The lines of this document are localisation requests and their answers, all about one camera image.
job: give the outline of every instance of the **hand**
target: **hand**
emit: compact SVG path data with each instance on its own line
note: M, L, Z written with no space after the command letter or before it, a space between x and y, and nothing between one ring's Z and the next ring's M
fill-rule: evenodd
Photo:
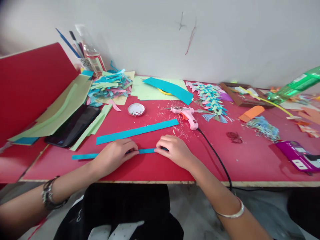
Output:
M156 153L169 158L178 166L190 171L192 165L199 161L189 150L183 140L176 136L165 135L157 142Z
M90 163L95 172L98 173L98 177L102 178L137 154L139 154L139 151L135 142L129 138L119 139L109 143Z

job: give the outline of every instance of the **green plastic bottle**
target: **green plastic bottle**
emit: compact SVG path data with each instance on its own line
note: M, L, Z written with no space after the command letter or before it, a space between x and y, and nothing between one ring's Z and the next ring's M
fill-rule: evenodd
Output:
M318 82L320 82L320 66L305 72L291 83L282 87L278 92L271 94L268 100L275 104L283 103L289 98L316 85Z

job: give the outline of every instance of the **floor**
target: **floor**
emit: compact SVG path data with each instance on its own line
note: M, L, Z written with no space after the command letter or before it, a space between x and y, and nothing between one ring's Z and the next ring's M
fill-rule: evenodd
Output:
M0 191L0 204L26 192L38 183L18 183L8 185ZM180 222L184 230L184 239L229 239L205 195L196 185L168 185L171 213ZM67 214L73 202L84 190L73 195L59 211L51 214L49 220L31 238L53 239L60 222ZM306 239L317 240L293 223L286 212L289 191L274 193L266 191L246 192L235 190L246 207L258 219L263 227L278 240ZM34 229L30 229L20 239L27 240Z

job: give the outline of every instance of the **plastic bottle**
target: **plastic bottle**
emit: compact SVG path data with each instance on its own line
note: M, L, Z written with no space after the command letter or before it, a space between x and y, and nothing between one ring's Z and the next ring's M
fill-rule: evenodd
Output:
M278 92L271 94L268 100L276 104L283 103L289 98L316 85L318 82L320 82L320 66L305 72L291 83L282 87Z
M76 24L75 26L82 40L85 57L89 60L94 72L97 75L102 75L102 71L106 71L106 68L91 35L89 34L85 25Z

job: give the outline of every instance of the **black cable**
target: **black cable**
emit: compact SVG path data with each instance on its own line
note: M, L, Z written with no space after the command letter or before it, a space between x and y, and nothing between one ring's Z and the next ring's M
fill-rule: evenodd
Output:
M232 182L231 182L231 178L228 174L228 171L226 169L226 167L223 165L223 162L221 161L219 155L217 154L216 150L214 150L214 148L212 147L211 143L208 141L208 139L206 138L206 136L203 134L203 132L200 130L200 128L197 129L201 134L202 136L205 138L205 140L207 140L207 143L209 144L209 146L211 147L211 149L214 151L214 153L216 154L217 158L219 159L222 167L223 167L223 170L225 171L226 175L227 175L227 178L229 180L229 185L230 185L230 191L232 192Z
M266 192L285 192L288 190L292 190L292 188L285 188L285 189L281 189L281 190L272 190L272 189L243 189L243 188L238 188L238 187L233 187L233 189L238 189L238 190L243 190L246 192L255 192L255 191L266 191Z

